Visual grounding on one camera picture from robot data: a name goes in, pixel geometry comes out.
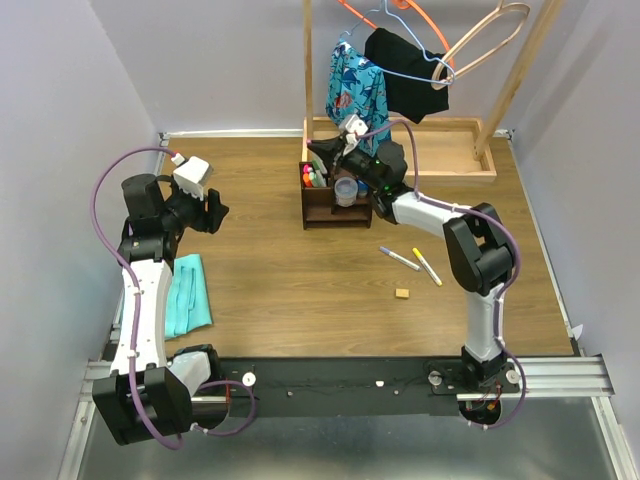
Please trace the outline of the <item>green capped marker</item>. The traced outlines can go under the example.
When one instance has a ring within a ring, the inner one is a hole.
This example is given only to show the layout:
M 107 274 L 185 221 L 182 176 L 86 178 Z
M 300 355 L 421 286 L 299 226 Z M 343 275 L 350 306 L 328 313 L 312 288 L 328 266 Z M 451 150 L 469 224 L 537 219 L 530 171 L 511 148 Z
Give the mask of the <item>green capped marker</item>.
M 312 165 L 314 167 L 315 178 L 316 178 L 316 186 L 317 187 L 326 187 L 326 179 L 325 175 L 327 173 L 326 167 L 324 166 L 321 160 L 314 159 L 312 161 Z

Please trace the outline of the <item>clear round pin container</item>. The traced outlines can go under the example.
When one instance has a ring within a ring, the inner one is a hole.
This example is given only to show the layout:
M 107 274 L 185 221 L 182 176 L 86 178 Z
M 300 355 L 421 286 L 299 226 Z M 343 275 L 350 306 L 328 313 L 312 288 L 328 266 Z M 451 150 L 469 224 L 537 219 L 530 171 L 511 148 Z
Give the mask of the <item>clear round pin container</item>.
M 340 177 L 334 182 L 336 204 L 340 207 L 350 207 L 356 203 L 358 185 L 351 177 Z

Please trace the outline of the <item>purple capped marker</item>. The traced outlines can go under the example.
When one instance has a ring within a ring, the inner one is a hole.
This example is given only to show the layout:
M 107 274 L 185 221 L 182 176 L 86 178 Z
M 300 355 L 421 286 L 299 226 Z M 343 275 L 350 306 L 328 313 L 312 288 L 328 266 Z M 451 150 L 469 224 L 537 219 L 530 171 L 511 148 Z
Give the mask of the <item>purple capped marker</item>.
M 414 271 L 419 272 L 421 270 L 421 267 L 418 264 L 408 260 L 407 258 L 397 254 L 396 252 L 394 252 L 394 251 L 392 251 L 392 250 L 390 250 L 390 249 L 388 249 L 388 248 L 386 248 L 384 246 L 380 246 L 379 250 L 384 255 L 394 259 L 395 261 L 401 263 L 402 265 L 404 265 L 404 266 L 406 266 L 406 267 L 408 267 L 408 268 L 410 268 L 410 269 L 412 269 Z

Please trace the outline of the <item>yellow capped marker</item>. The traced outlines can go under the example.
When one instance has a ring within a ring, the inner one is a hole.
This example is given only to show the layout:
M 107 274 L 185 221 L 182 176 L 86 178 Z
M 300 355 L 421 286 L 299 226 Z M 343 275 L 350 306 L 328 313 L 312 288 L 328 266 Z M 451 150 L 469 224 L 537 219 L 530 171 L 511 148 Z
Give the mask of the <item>yellow capped marker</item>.
M 437 286 L 442 287 L 443 286 L 442 280 L 440 279 L 439 275 L 436 273 L 434 268 L 429 264 L 429 262 L 426 260 L 426 258 L 423 256 L 423 254 L 420 252 L 420 250 L 418 248 L 414 247 L 412 249 L 412 252 L 413 252 L 414 256 L 417 258 L 417 260 L 420 262 L 422 267 L 425 269 L 425 271 L 428 273 L 428 275 L 431 277 L 433 282 Z

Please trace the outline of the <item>blue cylindrical pin container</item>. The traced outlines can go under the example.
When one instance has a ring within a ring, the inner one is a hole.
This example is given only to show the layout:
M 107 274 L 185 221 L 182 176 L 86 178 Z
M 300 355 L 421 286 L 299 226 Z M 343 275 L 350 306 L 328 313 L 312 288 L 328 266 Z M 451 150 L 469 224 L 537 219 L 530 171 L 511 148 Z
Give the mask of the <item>blue cylindrical pin container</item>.
M 369 193 L 369 187 L 360 180 L 357 181 L 357 185 L 358 185 L 357 197 L 366 198 Z

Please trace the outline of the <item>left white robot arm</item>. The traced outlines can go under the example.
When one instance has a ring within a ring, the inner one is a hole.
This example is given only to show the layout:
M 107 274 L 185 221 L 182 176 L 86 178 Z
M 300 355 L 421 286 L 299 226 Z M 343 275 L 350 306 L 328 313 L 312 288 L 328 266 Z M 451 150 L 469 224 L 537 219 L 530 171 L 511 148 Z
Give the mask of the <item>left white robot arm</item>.
M 196 393 L 222 380 L 210 345 L 165 354 L 165 320 L 179 241 L 187 229 L 216 233 L 229 209 L 220 194 L 194 197 L 172 176 L 138 174 L 121 184 L 128 216 L 117 249 L 125 264 L 119 344 L 107 377 L 94 382 L 93 401 L 119 445 L 187 432 Z

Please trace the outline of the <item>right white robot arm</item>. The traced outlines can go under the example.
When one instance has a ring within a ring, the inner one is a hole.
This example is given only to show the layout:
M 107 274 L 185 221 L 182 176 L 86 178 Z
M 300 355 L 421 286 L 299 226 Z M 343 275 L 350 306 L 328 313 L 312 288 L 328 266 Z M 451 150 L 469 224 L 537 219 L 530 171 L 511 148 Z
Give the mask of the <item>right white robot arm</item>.
M 382 143 L 373 156 L 358 147 L 349 151 L 341 136 L 309 140 L 307 149 L 326 168 L 344 169 L 365 183 L 380 218 L 444 239 L 451 272 L 467 297 L 461 382 L 474 392 L 493 384 L 507 363 L 502 339 L 503 299 L 516 267 L 513 239 L 493 206 L 455 206 L 414 192 L 405 181 L 404 149 L 393 141 Z

